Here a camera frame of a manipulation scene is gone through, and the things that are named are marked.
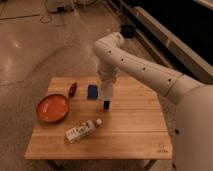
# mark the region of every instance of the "small black object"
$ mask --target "small black object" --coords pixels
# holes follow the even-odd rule
[[[57,8],[57,12],[66,12],[65,8],[64,7],[58,7]]]
[[[134,36],[134,27],[132,25],[121,25],[120,33],[124,38],[133,38]]]
[[[98,87],[96,85],[89,85],[87,89],[87,98],[96,100],[98,98]]]
[[[109,110],[110,101],[104,101],[104,109]]]

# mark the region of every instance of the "table top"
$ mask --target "table top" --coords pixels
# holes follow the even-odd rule
[[[58,123],[36,121],[26,159],[171,159],[155,92],[133,78],[118,78],[109,111],[103,110],[103,101],[87,100],[87,87],[97,85],[96,77],[53,78],[46,95],[67,96],[74,82],[78,87],[69,100],[69,114]],[[103,124],[93,134],[73,144],[64,141],[66,130],[97,118]]]

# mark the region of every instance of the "orange bowl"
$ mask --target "orange bowl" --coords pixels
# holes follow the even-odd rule
[[[45,97],[38,104],[37,118],[45,122],[56,122],[63,119],[69,112],[69,101],[61,94]]]

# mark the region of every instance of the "red object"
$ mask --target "red object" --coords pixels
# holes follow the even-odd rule
[[[77,89],[77,83],[75,82],[70,87],[69,97],[74,97],[75,96],[76,89]]]
[[[47,96],[38,104],[36,112],[41,121],[59,121],[69,112],[69,100],[60,94]]]

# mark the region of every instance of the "bottle cap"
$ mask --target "bottle cap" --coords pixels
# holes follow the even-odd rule
[[[96,124],[100,126],[102,124],[102,120],[100,118],[96,119]]]

